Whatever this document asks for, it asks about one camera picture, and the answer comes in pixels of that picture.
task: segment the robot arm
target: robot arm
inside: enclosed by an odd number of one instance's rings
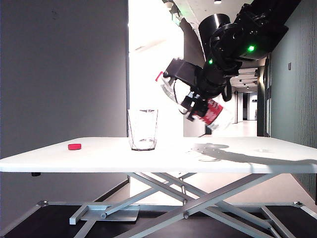
[[[231,99],[230,78],[237,76],[244,61],[259,60],[272,52],[286,34],[284,25],[300,0],[254,0],[244,4],[233,23],[225,14],[214,14],[199,25],[205,55],[203,68],[173,59],[163,74],[172,87],[179,79],[190,86],[181,106],[193,116],[203,117],[208,101],[219,94]]]

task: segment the red bottle label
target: red bottle label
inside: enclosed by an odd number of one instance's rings
[[[207,125],[213,123],[217,116],[221,113],[223,107],[213,99],[208,100],[208,110],[206,114],[201,118]]]

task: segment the ceiling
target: ceiling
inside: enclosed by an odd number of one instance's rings
[[[198,26],[208,16],[215,13],[224,13],[230,17],[233,22],[237,13],[244,3],[252,3],[253,0],[222,0],[221,4],[214,4],[213,0],[173,0],[184,16],[186,21],[191,24],[196,34],[199,35]],[[244,63],[239,70],[238,77],[231,78],[231,85],[236,88],[246,88],[249,86],[250,91],[257,91],[257,81],[255,70],[258,66],[264,65],[265,60]]]
[[[222,0],[221,4],[214,4],[213,0],[174,0],[178,9],[194,29],[206,17],[215,13],[224,13],[233,22],[244,3],[252,3],[253,0]]]

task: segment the dark floor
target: dark floor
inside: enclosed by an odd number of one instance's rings
[[[85,222],[68,224],[69,217],[79,206],[50,205],[39,209],[27,220],[9,232],[5,238],[73,238]],[[269,206],[275,216],[296,238],[316,238],[317,220],[300,208],[291,206]],[[86,238],[113,238],[136,225],[153,219],[163,212],[140,211],[137,222],[96,222]],[[200,213],[190,216],[156,231],[146,238],[248,238],[213,218]]]

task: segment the black cylindrical motor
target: black cylindrical motor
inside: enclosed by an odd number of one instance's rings
[[[205,18],[199,24],[198,30],[202,41],[205,57],[207,57],[211,51],[211,44],[219,39],[219,37],[213,37],[213,33],[219,27],[229,23],[230,18],[226,14],[214,14]]]

